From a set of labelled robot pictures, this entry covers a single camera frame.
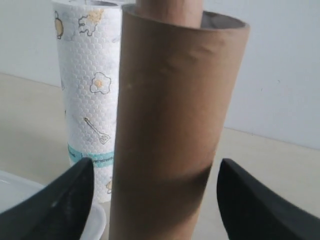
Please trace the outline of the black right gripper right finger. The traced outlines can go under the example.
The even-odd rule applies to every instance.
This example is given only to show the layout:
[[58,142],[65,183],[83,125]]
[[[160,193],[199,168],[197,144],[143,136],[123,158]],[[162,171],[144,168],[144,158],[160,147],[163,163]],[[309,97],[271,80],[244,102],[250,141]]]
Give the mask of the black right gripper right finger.
[[318,240],[320,219],[266,187],[235,161],[224,158],[217,203],[230,240]]

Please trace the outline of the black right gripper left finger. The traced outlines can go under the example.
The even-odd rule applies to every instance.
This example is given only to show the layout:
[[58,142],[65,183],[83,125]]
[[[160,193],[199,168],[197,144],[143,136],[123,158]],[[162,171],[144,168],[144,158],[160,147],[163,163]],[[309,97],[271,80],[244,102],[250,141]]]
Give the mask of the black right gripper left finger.
[[52,183],[0,215],[2,240],[78,240],[94,195],[94,166],[85,157]]

